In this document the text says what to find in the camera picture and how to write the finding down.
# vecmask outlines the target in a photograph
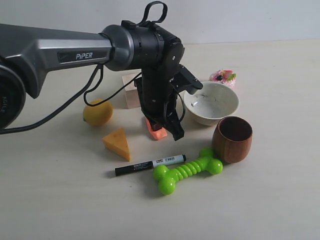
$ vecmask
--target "green bone chew toy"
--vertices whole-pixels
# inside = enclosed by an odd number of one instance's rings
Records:
[[[220,160],[214,158],[214,151],[209,148],[203,148],[199,153],[199,158],[178,166],[173,169],[165,165],[158,165],[153,170],[154,178],[159,181],[158,187],[163,195],[172,194],[176,189],[176,182],[200,173],[208,171],[212,175],[221,173],[223,164]]]

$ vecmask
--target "yellow fruit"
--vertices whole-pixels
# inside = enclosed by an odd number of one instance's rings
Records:
[[[90,104],[97,104],[102,99],[96,99]],[[97,106],[85,106],[83,110],[83,120],[91,126],[102,126],[112,117],[114,108],[109,101],[101,103]]]

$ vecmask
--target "orange object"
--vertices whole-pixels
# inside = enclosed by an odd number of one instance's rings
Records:
[[[115,154],[131,161],[129,146],[124,128],[119,128],[116,131],[108,134],[102,139],[104,146]]]
[[[153,131],[149,120],[147,118],[145,118],[145,121],[146,121],[146,125],[148,127],[148,130],[149,130],[149,133],[154,137],[154,139],[160,140],[160,139],[165,138],[168,135],[167,130],[165,128],[161,128],[157,131]]]

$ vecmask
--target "white table surface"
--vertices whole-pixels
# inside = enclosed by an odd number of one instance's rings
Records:
[[[152,171],[113,177],[129,163],[101,138],[124,127],[132,162],[210,145],[214,127],[185,116],[185,137],[148,134],[122,91],[112,120],[92,128],[77,99],[38,129],[0,136],[1,240],[318,240],[320,238],[320,40],[188,45],[182,63],[200,80],[237,73],[234,115],[253,127],[247,158],[216,176],[199,174],[161,196]],[[93,66],[51,72],[12,127],[45,117],[87,82]],[[90,100],[110,96],[121,76],[105,71]]]

